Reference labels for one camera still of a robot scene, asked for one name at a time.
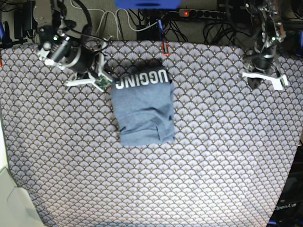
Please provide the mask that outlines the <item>blue box overhead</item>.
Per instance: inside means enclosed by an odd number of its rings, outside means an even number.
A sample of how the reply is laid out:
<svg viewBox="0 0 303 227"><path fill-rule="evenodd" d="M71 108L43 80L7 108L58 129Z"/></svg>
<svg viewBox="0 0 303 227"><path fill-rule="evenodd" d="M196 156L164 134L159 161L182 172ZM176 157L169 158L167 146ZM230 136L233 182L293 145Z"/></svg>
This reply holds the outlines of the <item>blue box overhead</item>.
<svg viewBox="0 0 303 227"><path fill-rule="evenodd" d="M176 9L181 0L115 0L122 9Z"/></svg>

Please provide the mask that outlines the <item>blue grey T-shirt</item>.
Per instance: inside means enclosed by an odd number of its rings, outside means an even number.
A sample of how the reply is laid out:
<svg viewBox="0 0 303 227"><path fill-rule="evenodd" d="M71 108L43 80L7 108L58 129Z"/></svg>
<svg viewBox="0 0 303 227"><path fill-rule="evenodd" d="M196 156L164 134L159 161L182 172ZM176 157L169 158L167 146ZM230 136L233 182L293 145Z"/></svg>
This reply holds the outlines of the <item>blue grey T-shirt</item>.
<svg viewBox="0 0 303 227"><path fill-rule="evenodd" d="M175 137L174 85L161 60L114 78L110 99L120 143L140 146L172 142Z"/></svg>

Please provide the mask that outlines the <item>red black clamp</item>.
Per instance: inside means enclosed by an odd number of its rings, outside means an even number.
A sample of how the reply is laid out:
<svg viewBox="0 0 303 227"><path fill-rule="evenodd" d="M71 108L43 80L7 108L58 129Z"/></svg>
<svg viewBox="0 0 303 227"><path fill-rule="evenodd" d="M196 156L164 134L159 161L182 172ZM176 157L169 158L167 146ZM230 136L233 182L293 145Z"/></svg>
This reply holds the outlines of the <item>red black clamp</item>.
<svg viewBox="0 0 303 227"><path fill-rule="evenodd" d="M169 44L168 42L161 42L161 52L163 55L169 55Z"/></svg>

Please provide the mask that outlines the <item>black OpenArm base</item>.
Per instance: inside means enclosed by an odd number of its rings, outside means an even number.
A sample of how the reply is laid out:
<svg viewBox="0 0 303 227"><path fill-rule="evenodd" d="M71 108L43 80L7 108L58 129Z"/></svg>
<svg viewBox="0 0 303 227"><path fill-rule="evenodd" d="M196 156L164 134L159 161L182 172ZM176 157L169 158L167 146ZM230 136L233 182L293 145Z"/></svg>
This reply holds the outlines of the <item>black OpenArm base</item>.
<svg viewBox="0 0 303 227"><path fill-rule="evenodd" d="M294 161L268 227L303 225L303 146L297 148Z"/></svg>

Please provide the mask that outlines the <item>black power adapter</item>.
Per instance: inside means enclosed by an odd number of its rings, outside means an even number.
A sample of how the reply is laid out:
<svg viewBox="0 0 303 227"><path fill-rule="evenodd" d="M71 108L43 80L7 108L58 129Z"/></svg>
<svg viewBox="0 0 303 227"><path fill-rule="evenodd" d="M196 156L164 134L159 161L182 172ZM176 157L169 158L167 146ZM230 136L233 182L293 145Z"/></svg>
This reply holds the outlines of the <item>black power adapter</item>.
<svg viewBox="0 0 303 227"><path fill-rule="evenodd" d="M28 0L21 3L14 11L14 37L15 39L34 38L37 22L34 20L33 9L35 2Z"/></svg>

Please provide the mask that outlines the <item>black power strip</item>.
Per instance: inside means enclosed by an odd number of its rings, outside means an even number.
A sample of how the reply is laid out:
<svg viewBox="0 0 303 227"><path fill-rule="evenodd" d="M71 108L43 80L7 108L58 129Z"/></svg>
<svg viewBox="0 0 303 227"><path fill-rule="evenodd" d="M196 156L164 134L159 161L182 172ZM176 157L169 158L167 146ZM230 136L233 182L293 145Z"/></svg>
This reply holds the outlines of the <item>black power strip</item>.
<svg viewBox="0 0 303 227"><path fill-rule="evenodd" d="M201 21L201 20L226 20L225 12L201 9L179 9L177 20L180 21Z"/></svg>

